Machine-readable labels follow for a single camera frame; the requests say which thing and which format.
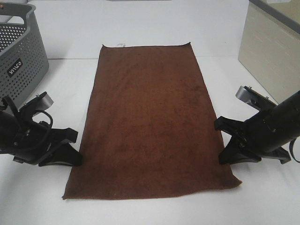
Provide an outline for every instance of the microfiber towel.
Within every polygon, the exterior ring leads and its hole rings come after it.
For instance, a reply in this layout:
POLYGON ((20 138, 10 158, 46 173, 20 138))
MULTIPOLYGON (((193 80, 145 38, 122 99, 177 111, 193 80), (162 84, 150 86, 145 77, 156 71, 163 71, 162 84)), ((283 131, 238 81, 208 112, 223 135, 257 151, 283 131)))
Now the microfiber towel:
POLYGON ((220 131, 193 49, 109 48, 99 56, 80 152, 63 199, 175 197, 241 182, 220 165, 220 131))

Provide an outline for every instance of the logo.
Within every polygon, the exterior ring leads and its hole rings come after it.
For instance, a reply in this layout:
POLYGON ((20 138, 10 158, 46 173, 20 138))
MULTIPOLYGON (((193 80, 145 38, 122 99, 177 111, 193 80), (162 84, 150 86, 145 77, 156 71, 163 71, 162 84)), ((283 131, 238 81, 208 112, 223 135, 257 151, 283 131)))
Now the logo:
POLYGON ((9 77, 15 75, 15 73, 23 66, 21 59, 19 58, 6 72, 9 77))

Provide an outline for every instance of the basket handle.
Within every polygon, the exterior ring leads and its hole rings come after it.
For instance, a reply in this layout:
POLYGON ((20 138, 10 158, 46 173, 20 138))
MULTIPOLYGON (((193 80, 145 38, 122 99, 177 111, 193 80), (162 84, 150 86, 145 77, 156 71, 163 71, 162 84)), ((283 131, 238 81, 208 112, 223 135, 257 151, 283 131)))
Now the basket handle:
POLYGON ((23 19, 25 26, 34 10, 35 6, 29 4, 0 2, 0 15, 19 16, 23 19))

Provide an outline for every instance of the white table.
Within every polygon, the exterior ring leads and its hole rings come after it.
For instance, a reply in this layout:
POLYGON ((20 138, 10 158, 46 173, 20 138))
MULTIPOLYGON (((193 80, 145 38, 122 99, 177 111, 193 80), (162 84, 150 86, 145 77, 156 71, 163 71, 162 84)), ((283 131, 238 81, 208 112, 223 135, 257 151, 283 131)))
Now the white table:
MULTIPOLYGON (((76 149, 102 44, 191 41, 217 116, 245 120, 256 113, 235 97, 240 85, 267 95, 237 60, 245 0, 30 3, 37 6, 48 56, 60 59, 49 60, 50 70, 32 96, 49 93, 54 100, 47 110, 53 127, 78 130, 76 149)), ((229 138, 224 135, 225 144, 229 138)), ((300 157, 297 143, 295 154, 300 157)), ((164 199, 64 201, 61 196, 71 168, 21 165, 12 158, 0 156, 0 225, 297 225, 300 220, 300 166, 294 161, 281 165, 263 159, 232 165, 243 183, 230 190, 164 199)))

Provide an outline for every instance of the perforated basket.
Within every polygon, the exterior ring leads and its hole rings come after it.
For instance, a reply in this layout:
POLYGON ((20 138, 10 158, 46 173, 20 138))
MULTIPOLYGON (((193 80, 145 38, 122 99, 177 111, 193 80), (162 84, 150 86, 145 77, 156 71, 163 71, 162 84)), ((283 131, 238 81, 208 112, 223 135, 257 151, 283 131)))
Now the perforated basket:
POLYGON ((0 99, 9 95, 16 106, 24 102, 49 68, 34 10, 29 4, 0 2, 0 15, 24 20, 24 24, 0 23, 0 99))

